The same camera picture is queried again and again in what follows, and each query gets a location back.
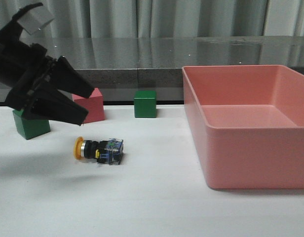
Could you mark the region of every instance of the red cube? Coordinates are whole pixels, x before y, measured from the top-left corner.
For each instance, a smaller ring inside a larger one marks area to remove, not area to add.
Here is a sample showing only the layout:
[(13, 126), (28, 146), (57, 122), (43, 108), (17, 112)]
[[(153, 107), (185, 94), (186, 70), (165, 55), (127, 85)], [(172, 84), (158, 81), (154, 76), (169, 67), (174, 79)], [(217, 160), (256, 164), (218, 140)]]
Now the red cube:
[(88, 110), (84, 123), (105, 120), (103, 95), (98, 88), (95, 88), (89, 98), (72, 94), (72, 99), (75, 103)]

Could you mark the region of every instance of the pink plastic tray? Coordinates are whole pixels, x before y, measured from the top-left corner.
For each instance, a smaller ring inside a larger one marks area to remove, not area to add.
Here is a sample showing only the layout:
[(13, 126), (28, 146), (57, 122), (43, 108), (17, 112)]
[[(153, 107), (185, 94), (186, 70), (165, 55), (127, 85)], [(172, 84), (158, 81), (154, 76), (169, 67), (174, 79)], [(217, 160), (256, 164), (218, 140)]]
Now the pink plastic tray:
[(304, 76), (279, 65), (183, 67), (207, 185), (304, 189)]

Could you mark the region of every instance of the white tabletop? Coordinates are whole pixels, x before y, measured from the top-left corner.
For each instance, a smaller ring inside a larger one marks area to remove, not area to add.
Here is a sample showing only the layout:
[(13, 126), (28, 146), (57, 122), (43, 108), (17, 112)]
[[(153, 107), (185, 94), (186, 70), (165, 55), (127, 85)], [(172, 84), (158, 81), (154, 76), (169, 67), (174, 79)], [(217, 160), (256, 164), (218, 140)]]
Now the white tabletop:
[[(25, 140), (0, 107), (0, 237), (304, 237), (304, 190), (208, 188), (184, 106), (157, 108), (107, 106), (105, 121)], [(124, 139), (121, 165), (75, 160), (79, 136)]]

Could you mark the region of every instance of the green block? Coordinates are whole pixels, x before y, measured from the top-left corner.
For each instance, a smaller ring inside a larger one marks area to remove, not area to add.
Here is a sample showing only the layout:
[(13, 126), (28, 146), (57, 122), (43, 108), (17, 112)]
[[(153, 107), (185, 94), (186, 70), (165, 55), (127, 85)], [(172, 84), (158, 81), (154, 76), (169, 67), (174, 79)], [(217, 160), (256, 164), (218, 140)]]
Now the green block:
[(134, 96), (134, 117), (156, 118), (156, 92), (139, 90)]
[(26, 140), (38, 137), (50, 132), (50, 124), (45, 119), (28, 120), (22, 118), (23, 111), (13, 110), (13, 116), (17, 132)]

